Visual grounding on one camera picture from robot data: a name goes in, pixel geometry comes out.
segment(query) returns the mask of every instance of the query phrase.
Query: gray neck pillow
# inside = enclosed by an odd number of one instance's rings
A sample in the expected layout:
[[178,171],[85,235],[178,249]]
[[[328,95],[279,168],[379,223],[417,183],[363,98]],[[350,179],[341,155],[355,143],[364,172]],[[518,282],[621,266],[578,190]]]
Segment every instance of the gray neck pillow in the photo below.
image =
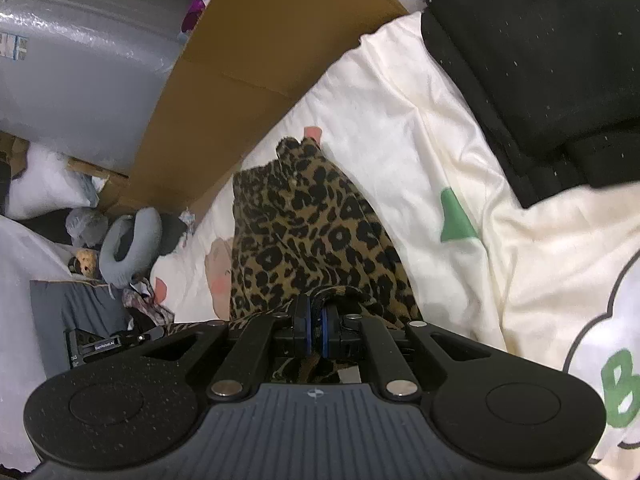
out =
[[[116,260],[122,237],[133,229],[133,241],[123,260]],[[160,215],[152,207],[137,212],[133,216],[118,218],[107,232],[100,250],[100,273],[104,281],[117,288],[125,288],[134,274],[147,270],[158,257],[162,222]]]

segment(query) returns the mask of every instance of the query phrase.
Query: silver screw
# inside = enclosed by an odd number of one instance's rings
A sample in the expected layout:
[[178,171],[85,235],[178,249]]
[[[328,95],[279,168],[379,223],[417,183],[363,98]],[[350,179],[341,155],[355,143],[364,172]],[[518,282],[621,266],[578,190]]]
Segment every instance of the silver screw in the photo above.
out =
[[386,390],[393,396],[406,397],[418,391],[418,386],[411,381],[396,379],[386,384]]
[[242,384],[233,379],[224,379],[213,383],[211,391],[220,397],[231,397],[242,391]]

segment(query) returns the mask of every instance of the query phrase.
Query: leopard print fabric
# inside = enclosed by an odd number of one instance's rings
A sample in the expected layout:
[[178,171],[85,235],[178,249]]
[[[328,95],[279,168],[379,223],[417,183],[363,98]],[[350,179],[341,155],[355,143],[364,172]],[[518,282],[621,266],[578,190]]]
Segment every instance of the leopard print fabric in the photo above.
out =
[[230,321],[314,306],[377,316],[390,328],[422,319],[408,277],[378,216],[316,142],[287,138],[278,158],[234,175],[236,232]]

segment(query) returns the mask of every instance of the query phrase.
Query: cardboard box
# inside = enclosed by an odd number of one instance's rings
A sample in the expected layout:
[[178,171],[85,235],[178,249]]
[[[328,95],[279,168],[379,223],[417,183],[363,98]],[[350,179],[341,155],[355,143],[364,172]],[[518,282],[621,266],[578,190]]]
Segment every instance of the cardboard box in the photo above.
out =
[[120,206],[178,212],[247,154],[397,0],[212,0],[167,82]]

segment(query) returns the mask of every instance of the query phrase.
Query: gray ribbed panel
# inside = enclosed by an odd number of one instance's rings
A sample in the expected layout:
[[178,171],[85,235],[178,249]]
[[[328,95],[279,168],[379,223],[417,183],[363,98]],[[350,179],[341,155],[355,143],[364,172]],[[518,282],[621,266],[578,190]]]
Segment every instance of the gray ribbed panel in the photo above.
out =
[[[314,390],[321,395],[310,396]],[[438,440],[415,406],[377,398],[368,384],[264,384],[217,405],[180,449],[139,468],[76,472],[45,465],[34,480],[595,480],[586,465],[536,474],[496,471]]]

